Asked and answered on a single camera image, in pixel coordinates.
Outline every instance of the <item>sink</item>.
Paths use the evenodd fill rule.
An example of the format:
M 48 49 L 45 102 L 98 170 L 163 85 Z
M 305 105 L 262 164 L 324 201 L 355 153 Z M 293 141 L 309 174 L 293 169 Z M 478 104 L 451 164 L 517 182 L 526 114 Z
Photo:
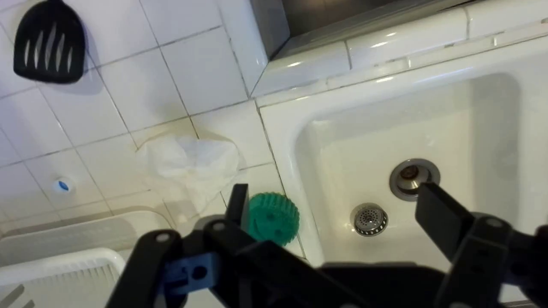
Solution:
M 493 73 L 312 119 L 295 164 L 326 259 L 449 264 L 415 220 L 415 201 L 391 191 L 392 169 L 415 157 L 434 162 L 442 186 L 471 210 L 517 223 L 519 102 L 517 80 Z M 360 203 L 387 211 L 384 232 L 356 234 Z
M 449 261 L 391 189 L 394 167 L 427 158 L 475 211 L 533 232 L 548 220 L 548 39 L 384 76 L 262 109 L 310 263 Z M 356 232 L 353 210 L 387 227 Z

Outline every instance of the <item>wall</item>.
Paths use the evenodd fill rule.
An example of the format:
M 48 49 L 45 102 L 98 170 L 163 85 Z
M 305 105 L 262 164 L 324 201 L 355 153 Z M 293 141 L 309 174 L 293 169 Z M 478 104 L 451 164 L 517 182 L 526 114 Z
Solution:
M 12 73 L 16 28 L 33 3 L 0 1 L 4 234 L 137 206 L 185 229 L 184 208 L 137 172 L 136 148 L 168 131 L 233 140 L 245 160 L 238 181 L 250 193 L 283 191 L 214 0 L 67 0 L 89 39 L 88 73 L 74 85 Z M 57 193 L 57 177 L 74 181 L 74 193 Z M 228 196 L 230 187 L 211 211 Z

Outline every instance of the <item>white tile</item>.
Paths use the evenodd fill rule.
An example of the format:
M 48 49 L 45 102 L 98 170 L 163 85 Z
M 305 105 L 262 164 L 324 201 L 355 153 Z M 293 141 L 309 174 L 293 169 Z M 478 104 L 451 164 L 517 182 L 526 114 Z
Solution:
M 163 45 L 163 52 L 190 114 L 247 99 L 225 28 Z
M 38 157 L 28 160 L 28 165 L 55 206 L 74 206 L 103 198 L 76 150 Z M 60 191 L 55 186 L 58 179 L 69 181 L 72 191 Z
M 228 201 L 235 182 L 249 182 L 249 194 L 257 193 L 285 193 L 279 174 L 274 164 L 264 164 L 257 167 L 243 169 L 237 179 L 223 189 L 223 196 Z
M 65 0 L 88 30 L 88 49 L 96 64 L 156 45 L 139 0 Z
M 7 140 L 4 131 L 0 131 L 0 165 L 19 162 L 21 157 L 12 146 L 12 143 Z
M 190 117 L 170 121 L 170 122 L 151 126 L 146 129 L 139 129 L 139 131 L 134 131 L 132 134 L 134 134 L 137 146 L 142 146 L 148 140 L 153 140 L 153 138 L 158 138 L 158 136 L 168 134 L 168 133 L 177 133 L 177 134 L 194 136 L 194 138 L 197 136 Z
M 52 225 L 57 222 L 60 222 L 60 217 L 57 211 L 45 211 L 40 215 L 31 215 L 31 217 L 12 220 L 16 229 L 41 227 L 41 225 Z
M 14 45 L 0 28 L 0 95 L 19 92 L 35 85 L 35 81 L 16 75 Z
M 38 88 L 0 99 L 0 124 L 24 158 L 70 146 Z
M 105 64 L 101 75 L 130 129 L 187 114 L 160 49 Z
M 221 23 L 214 0 L 142 0 L 160 44 L 177 40 Z
M 389 27 L 348 40 L 353 68 L 410 56 L 466 39 L 466 11 L 452 8 L 410 23 Z
M 79 146 L 79 152 L 106 198 L 148 189 L 130 134 Z
M 469 37 L 497 33 L 507 28 L 536 23 L 548 16 L 547 0 L 492 0 L 466 6 L 469 15 Z
M 58 210 L 58 215 L 64 220 L 76 220 L 76 218 L 94 218 L 94 217 L 105 217 L 110 215 L 110 208 L 105 201 L 96 201 L 96 203 L 86 203 L 81 206 L 72 206 L 65 210 Z
M 219 0 L 225 27 L 238 57 L 249 92 L 269 63 L 250 0 Z
M 38 182 L 24 164 L 12 164 L 0 169 L 0 210 L 9 218 L 29 217 L 43 211 L 52 211 Z
M 348 69 L 350 61 L 346 45 L 344 42 L 334 42 L 271 61 L 264 69 L 254 95 L 309 83 Z
M 408 59 L 392 59 L 386 63 L 379 63 L 374 66 L 365 66 L 358 69 L 351 69 L 350 73 L 334 75 L 327 78 L 329 88 L 338 88 L 351 83 L 360 83 L 374 78 L 384 78 L 394 73 L 401 73 L 410 69 Z
M 127 131 L 96 69 L 72 85 L 43 85 L 43 92 L 77 145 Z
M 201 138 L 231 140 L 243 155 L 243 165 L 273 160 L 267 136 L 254 100 L 192 116 Z
M 172 215 L 165 205 L 165 199 L 154 191 L 141 191 L 141 193 L 132 193 L 118 198 L 110 198 L 106 199 L 106 203 L 113 211 L 151 208 L 161 213 L 166 220 L 170 220 L 170 223 L 173 223 Z

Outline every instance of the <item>dish rack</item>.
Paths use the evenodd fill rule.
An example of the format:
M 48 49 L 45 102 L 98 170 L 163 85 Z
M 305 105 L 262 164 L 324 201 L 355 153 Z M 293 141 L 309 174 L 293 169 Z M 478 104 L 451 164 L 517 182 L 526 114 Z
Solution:
M 105 306 L 124 270 L 108 247 L 84 249 L 0 268 L 0 308 Z

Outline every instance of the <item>drain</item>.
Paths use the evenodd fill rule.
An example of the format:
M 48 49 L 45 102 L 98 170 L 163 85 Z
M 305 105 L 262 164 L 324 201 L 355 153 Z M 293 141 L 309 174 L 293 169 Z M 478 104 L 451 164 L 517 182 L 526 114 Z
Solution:
M 363 235 L 375 235 L 389 223 L 389 215 L 375 203 L 363 203 L 353 210 L 353 223 L 356 232 Z
M 440 179 L 440 170 L 434 162 L 427 158 L 410 158 L 394 167 L 391 189 L 398 198 L 415 201 L 422 182 L 440 182 Z

